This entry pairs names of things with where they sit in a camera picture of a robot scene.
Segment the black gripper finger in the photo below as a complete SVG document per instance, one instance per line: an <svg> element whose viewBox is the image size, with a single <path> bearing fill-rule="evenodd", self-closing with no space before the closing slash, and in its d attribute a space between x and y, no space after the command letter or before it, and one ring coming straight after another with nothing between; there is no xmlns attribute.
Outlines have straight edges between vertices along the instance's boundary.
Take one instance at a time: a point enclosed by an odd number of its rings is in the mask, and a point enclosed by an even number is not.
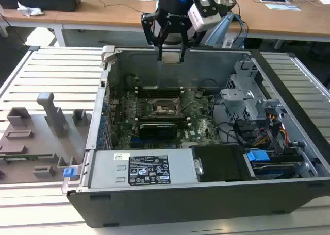
<svg viewBox="0 0 330 235"><path fill-rule="evenodd" d="M160 25L160 31L157 36L152 31L152 26L155 26L156 22ZM161 61L163 44L172 28L172 21L166 17L165 12L156 11L154 13L143 13L141 16L141 24L148 45L158 47L157 61Z"/></svg>
<svg viewBox="0 0 330 235"><path fill-rule="evenodd" d="M179 31L182 39L180 62L184 62L186 49L190 49L192 47L198 47L203 37L206 34L206 31L201 31L201 32L196 31L192 36L192 38L189 39L188 29L189 27L184 22L179 23Z"/></svg>

